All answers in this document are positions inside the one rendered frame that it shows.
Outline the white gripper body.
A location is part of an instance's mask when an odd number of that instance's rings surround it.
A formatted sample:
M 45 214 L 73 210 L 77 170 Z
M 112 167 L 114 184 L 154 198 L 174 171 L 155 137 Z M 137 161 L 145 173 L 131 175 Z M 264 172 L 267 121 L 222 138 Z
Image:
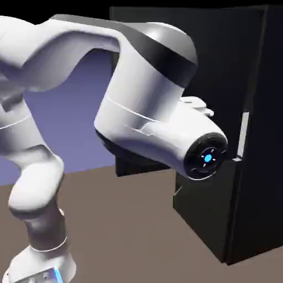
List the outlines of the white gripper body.
M 213 117 L 214 111 L 207 108 L 207 104 L 200 98 L 195 96 L 185 96 L 181 97 L 180 101 L 188 105 L 189 107 L 201 112 L 202 114 Z

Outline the large black cabinet door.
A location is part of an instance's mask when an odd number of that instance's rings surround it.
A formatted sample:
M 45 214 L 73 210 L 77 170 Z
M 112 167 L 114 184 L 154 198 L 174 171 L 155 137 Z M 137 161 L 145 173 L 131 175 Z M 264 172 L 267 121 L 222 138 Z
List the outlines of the large black cabinet door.
M 260 8 L 110 7 L 111 20 L 164 22 L 193 40 L 198 69 L 184 94 L 203 99 L 237 156 L 243 112 L 253 113 L 264 12 Z

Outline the black cabinet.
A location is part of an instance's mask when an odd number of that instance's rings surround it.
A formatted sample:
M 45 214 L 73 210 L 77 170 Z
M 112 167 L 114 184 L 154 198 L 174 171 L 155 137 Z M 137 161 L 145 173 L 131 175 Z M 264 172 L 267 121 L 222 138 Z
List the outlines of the black cabinet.
M 227 265 L 283 247 L 283 0 L 250 8 L 263 29 Z

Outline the small black cabinet door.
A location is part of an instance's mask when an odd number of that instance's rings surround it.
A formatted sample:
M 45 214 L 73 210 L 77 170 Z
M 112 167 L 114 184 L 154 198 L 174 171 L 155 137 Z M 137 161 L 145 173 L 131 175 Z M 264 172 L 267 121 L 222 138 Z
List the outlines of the small black cabinet door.
M 229 258 L 243 161 L 227 160 L 211 177 L 193 181 L 176 175 L 173 208 L 222 263 Z

